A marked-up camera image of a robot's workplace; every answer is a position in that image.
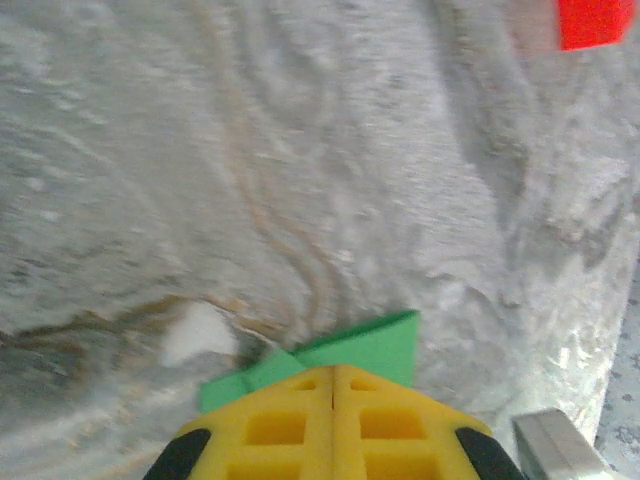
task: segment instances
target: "gray floor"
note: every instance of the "gray floor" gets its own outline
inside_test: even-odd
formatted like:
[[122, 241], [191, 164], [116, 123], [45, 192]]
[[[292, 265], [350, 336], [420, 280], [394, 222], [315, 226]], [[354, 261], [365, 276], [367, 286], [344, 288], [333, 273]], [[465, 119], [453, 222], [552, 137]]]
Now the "gray floor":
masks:
[[636, 268], [596, 447], [614, 470], [640, 478], [640, 268]]

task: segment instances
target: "red object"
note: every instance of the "red object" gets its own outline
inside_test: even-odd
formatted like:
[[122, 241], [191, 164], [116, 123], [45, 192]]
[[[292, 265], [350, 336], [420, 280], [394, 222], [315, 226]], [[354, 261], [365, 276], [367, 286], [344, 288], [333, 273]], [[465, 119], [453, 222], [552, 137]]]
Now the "red object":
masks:
[[564, 51], [621, 42], [635, 13], [633, 0], [558, 0], [558, 8]]

